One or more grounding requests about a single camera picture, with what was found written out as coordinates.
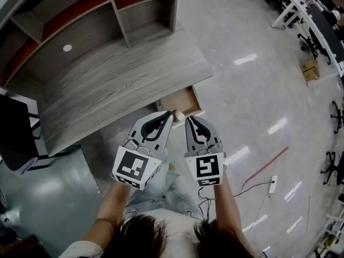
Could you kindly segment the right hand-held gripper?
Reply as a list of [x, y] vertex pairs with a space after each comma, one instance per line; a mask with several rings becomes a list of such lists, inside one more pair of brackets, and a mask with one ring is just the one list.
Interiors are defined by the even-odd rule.
[[217, 128], [201, 117], [190, 116], [185, 121], [185, 132], [189, 151], [185, 159], [193, 179], [200, 187], [222, 184], [226, 155]]

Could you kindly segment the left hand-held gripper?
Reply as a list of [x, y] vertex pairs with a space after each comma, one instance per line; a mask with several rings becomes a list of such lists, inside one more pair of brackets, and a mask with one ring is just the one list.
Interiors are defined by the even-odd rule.
[[118, 147], [112, 178], [143, 190], [161, 169], [163, 150], [173, 123], [170, 111], [158, 111], [139, 118]]

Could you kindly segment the wooden drawer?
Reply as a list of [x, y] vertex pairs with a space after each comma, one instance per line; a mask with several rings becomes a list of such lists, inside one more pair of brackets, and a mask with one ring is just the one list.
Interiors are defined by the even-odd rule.
[[156, 107], [159, 111], [171, 111], [174, 113], [175, 110], [180, 110], [184, 113], [185, 119], [181, 122], [175, 122], [173, 120], [172, 128], [184, 125], [187, 117], [199, 117], [205, 113], [193, 85], [159, 99], [156, 101]]

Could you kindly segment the person's left forearm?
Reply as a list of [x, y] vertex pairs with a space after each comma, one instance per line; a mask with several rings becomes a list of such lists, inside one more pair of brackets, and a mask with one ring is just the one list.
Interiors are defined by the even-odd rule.
[[115, 182], [99, 207], [97, 218], [82, 241], [97, 244], [103, 250], [110, 244], [120, 222], [122, 221], [131, 187]]

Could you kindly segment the person's right forearm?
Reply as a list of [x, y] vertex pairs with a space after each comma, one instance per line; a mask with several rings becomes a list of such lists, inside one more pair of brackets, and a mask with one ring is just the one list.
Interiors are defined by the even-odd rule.
[[236, 235], [242, 235], [239, 209], [225, 172], [223, 173], [222, 184], [215, 185], [213, 188], [216, 220], [219, 228], [222, 230], [231, 230]]

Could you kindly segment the grey wooden desk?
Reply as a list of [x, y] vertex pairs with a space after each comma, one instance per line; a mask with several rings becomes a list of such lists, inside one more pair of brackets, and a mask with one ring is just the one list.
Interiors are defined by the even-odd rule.
[[101, 45], [47, 83], [39, 116], [48, 155], [214, 74], [181, 25], [172, 32], [151, 23], [129, 38], [129, 48]]

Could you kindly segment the red and white floor strip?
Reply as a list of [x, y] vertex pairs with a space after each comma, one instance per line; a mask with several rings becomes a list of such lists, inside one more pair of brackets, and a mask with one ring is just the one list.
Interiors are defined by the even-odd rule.
[[266, 168], [268, 168], [272, 163], [274, 163], [280, 156], [282, 156], [287, 150], [289, 149], [289, 146], [286, 146], [282, 151], [280, 151], [276, 156], [274, 156], [269, 162], [267, 162], [262, 168], [260, 168], [258, 171], [256, 171], [254, 174], [252, 174], [250, 177], [248, 177], [245, 180], [245, 183], [252, 180], [254, 177], [256, 177], [258, 174], [260, 174], [262, 171], [264, 171]]

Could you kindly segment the white power strip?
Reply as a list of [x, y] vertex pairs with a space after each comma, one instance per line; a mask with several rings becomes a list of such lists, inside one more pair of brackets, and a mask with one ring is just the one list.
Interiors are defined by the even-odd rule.
[[277, 175], [273, 175], [271, 177], [270, 184], [269, 184], [269, 189], [268, 189], [268, 194], [271, 195], [271, 194], [275, 193], [277, 180], [278, 180], [278, 176]]

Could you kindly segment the person's white shirt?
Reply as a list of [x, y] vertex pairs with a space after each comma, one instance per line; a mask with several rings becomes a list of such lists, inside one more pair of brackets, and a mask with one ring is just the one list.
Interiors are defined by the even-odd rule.
[[[152, 216], [166, 225], [167, 244], [160, 258], [198, 258], [194, 224], [199, 223], [199, 219], [166, 209], [148, 211], [145, 215]], [[58, 258], [105, 258], [105, 255], [99, 245], [89, 241], [77, 241]]]

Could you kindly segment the cardboard box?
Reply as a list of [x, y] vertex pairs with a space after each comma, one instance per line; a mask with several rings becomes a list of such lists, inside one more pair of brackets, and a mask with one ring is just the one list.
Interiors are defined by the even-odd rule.
[[306, 82], [310, 82], [310, 81], [317, 80], [320, 78], [319, 70], [318, 68], [315, 68], [315, 67], [305, 70], [303, 72], [303, 76]]
[[305, 72], [312, 68], [318, 68], [318, 61], [313, 58], [310, 58], [310, 59], [307, 59], [300, 67], [301, 67], [302, 72]]

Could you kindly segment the thin brown rod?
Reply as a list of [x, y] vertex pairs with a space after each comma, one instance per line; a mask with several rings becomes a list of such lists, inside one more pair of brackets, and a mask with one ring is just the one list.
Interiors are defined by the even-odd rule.
[[311, 202], [311, 196], [308, 196], [308, 203], [307, 203], [307, 218], [306, 218], [306, 231], [309, 228], [309, 218], [310, 218], [310, 202]]

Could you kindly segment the black chair with blue seat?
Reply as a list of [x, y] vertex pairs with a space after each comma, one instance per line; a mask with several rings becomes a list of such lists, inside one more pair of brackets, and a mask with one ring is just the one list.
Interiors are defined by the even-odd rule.
[[28, 111], [27, 104], [0, 94], [0, 157], [6, 166], [17, 174], [40, 170], [51, 166], [51, 162], [38, 165], [37, 162], [60, 158], [69, 151], [49, 156], [40, 154], [30, 118], [38, 119], [37, 114]]

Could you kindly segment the black office chair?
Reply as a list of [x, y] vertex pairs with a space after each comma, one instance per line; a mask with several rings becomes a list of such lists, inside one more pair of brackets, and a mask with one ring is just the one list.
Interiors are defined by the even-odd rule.
[[298, 39], [303, 39], [306, 42], [306, 46], [301, 47], [302, 51], [305, 51], [309, 49], [312, 52], [313, 58], [316, 59], [318, 57], [318, 52], [319, 51], [322, 55], [327, 57], [327, 64], [331, 64], [331, 58], [329, 57], [327, 51], [322, 47], [320, 44], [318, 38], [316, 37], [315, 33], [312, 31], [311, 28], [309, 28], [309, 37], [304, 37], [301, 33], [297, 34]]
[[339, 129], [344, 127], [344, 110], [340, 110], [335, 101], [332, 101], [332, 105], [335, 107], [336, 115], [331, 114], [330, 118], [337, 120], [337, 126], [334, 134], [338, 134]]
[[336, 184], [344, 184], [344, 152], [339, 156], [339, 162], [335, 165], [336, 152], [327, 151], [326, 155], [329, 157], [329, 166], [326, 170], [321, 171], [321, 174], [329, 173], [328, 178], [322, 184], [325, 185], [329, 182], [329, 179], [333, 173], [336, 173]]

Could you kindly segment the long white office desk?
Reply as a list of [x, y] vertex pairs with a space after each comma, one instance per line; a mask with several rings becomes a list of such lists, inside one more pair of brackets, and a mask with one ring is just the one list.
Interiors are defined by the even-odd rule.
[[307, 9], [310, 5], [314, 4], [318, 7], [318, 4], [315, 2], [315, 0], [312, 0], [311, 3], [307, 4], [305, 0], [289, 0], [290, 4], [284, 9], [284, 11], [275, 19], [275, 21], [271, 24], [271, 27], [276, 27], [281, 21], [283, 21], [284, 17], [292, 10], [292, 8], [296, 8], [296, 13], [291, 17], [291, 19], [294, 19], [296, 15], [300, 15], [303, 20], [308, 24], [308, 26], [312, 29], [312, 31], [315, 33], [316, 37], [318, 38], [320, 44], [322, 47], [327, 51], [329, 57], [331, 58], [331, 64], [333, 65], [333, 70], [324, 76], [321, 76], [319, 79], [315, 81], [311, 81], [311, 83], [318, 83], [322, 82], [328, 78], [332, 77], [344, 77], [344, 62], [337, 63], [335, 60], [335, 55], [331, 52], [331, 49], [329, 48], [328, 43], [326, 42], [324, 36], [321, 34], [321, 32], [318, 30], [317, 26], [311, 19], [311, 16], [308, 15]]

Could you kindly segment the black desk divider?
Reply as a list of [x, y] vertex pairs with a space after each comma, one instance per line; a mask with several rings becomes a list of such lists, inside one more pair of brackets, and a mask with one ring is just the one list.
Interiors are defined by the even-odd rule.
[[337, 63], [344, 62], [344, 48], [323, 13], [314, 4], [309, 6], [307, 13], [311, 16], [311, 19], [317, 26], [318, 30], [324, 36], [329, 48], [331, 49], [331, 52], [335, 55], [335, 60]]

